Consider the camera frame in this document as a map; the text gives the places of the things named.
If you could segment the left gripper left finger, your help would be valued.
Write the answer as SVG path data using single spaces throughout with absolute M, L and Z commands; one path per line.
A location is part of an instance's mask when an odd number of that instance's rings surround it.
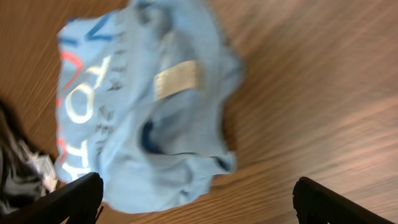
M 3 224 L 95 224 L 103 199 L 103 180 L 96 172 L 80 177 L 57 191 L 1 218 Z

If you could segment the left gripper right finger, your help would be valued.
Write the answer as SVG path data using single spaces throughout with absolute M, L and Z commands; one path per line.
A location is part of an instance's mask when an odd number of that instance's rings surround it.
M 308 177 L 299 178 L 292 195 L 300 224 L 394 224 Z

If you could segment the folded grey garment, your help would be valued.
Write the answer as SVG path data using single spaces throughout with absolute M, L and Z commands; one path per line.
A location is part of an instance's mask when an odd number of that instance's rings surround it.
M 25 141 L 16 116 L 1 103 L 1 218 L 55 191 L 51 159 Z

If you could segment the light blue t-shirt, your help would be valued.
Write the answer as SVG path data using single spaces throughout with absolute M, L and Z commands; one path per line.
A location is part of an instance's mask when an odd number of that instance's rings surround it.
M 221 132 L 243 68 L 205 1 L 131 1 L 58 33 L 57 177 L 96 172 L 103 201 L 159 212 L 236 169 Z

